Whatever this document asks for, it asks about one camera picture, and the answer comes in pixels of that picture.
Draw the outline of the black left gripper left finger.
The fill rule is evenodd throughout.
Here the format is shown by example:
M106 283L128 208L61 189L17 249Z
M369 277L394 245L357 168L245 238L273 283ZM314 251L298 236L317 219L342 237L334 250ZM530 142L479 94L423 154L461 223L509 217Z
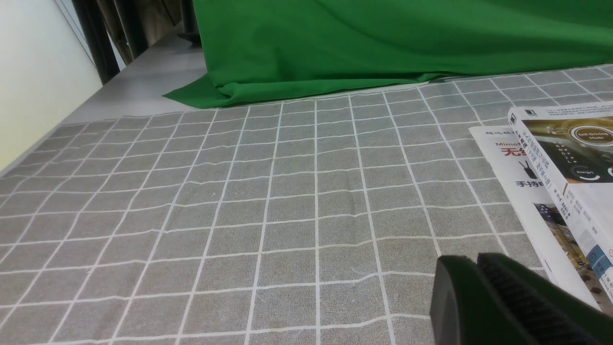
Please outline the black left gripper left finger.
M477 264L466 257L438 258L430 315L436 345L525 343L525 332Z

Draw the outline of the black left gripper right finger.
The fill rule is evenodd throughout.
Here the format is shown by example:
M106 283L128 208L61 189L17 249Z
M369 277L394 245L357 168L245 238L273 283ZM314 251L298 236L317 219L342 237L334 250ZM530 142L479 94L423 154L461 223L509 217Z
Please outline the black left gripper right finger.
M540 345L610 345L612 317L500 253L480 253L477 266L523 329Z

